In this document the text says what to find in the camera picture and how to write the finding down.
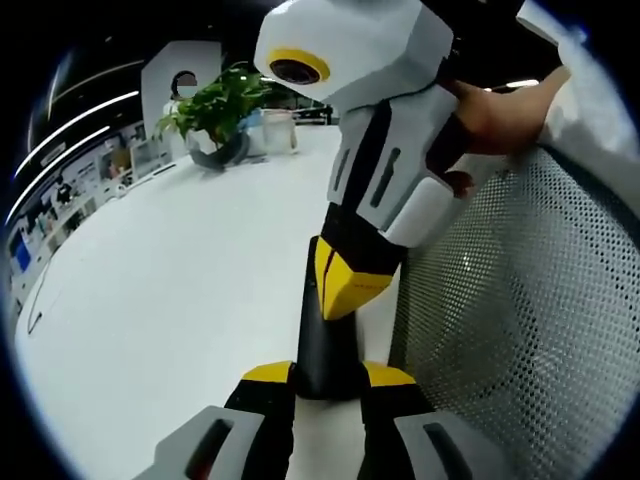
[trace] potted plant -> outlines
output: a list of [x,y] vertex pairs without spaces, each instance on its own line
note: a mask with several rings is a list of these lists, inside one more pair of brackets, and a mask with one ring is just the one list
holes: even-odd
[[204,130],[215,144],[216,151],[209,156],[191,151],[196,163],[224,165],[242,160],[247,153],[249,139],[239,129],[239,123],[264,105],[269,92],[270,88],[261,82],[259,73],[249,73],[246,68],[234,64],[192,98],[183,100],[177,111],[162,117],[157,123],[158,136],[162,140],[164,131],[177,131],[189,145],[188,132]]

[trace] cable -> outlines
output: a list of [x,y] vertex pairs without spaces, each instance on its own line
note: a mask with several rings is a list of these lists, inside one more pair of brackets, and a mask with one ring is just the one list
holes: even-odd
[[40,290],[42,290],[42,286],[44,285],[44,281],[47,279],[47,273],[49,272],[49,267],[51,266],[51,260],[47,262],[44,267],[44,271],[42,272],[42,281],[40,285],[38,285],[38,290],[36,291],[36,295],[33,297],[33,302],[31,303],[31,309],[29,310],[29,316],[27,317],[27,335],[31,335],[33,329],[36,328],[36,325],[42,319],[42,312],[38,312],[38,316],[36,320],[31,324],[31,317],[33,316],[33,310],[36,306],[36,302],[38,301],[38,296],[40,295]]

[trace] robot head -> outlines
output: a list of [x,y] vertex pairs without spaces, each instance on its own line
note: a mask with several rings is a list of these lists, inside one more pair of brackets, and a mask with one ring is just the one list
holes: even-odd
[[265,17],[255,65],[346,112],[431,84],[452,41],[419,0],[289,0]]

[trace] white desk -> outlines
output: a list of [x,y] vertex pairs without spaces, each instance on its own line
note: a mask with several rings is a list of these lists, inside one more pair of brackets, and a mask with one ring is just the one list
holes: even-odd
[[[308,241],[319,232],[337,127],[300,127],[300,153],[216,176],[188,158],[87,219],[51,261],[18,360],[43,420],[84,478],[129,479],[156,443],[243,373],[295,360]],[[386,361],[394,288],[359,315]],[[289,479],[355,478],[358,402],[299,402]]]

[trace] plant pot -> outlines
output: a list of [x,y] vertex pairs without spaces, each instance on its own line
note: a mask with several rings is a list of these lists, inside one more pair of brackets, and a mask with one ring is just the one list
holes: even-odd
[[249,151],[249,137],[245,132],[236,133],[231,140],[212,153],[190,150],[193,163],[212,170],[222,171],[226,165],[236,165],[245,159]]

